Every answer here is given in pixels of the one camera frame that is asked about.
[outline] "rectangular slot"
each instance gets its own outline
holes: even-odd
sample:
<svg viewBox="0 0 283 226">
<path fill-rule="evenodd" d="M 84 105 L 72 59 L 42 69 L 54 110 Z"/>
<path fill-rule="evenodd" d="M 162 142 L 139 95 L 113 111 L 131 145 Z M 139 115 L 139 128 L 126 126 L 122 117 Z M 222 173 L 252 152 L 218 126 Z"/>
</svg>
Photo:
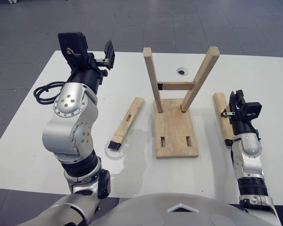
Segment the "rectangular slot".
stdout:
<svg viewBox="0 0 283 226">
<path fill-rule="evenodd" d="M 128 115 L 128 117 L 126 118 L 126 121 L 129 121 L 131 118 L 131 115 Z"/>
<path fill-rule="evenodd" d="M 187 137 L 187 145 L 188 147 L 192 147 L 192 142 L 190 137 Z"/>
<path fill-rule="evenodd" d="M 160 139 L 161 139 L 161 147 L 166 147 L 165 137 L 160 137 Z"/>
</svg>

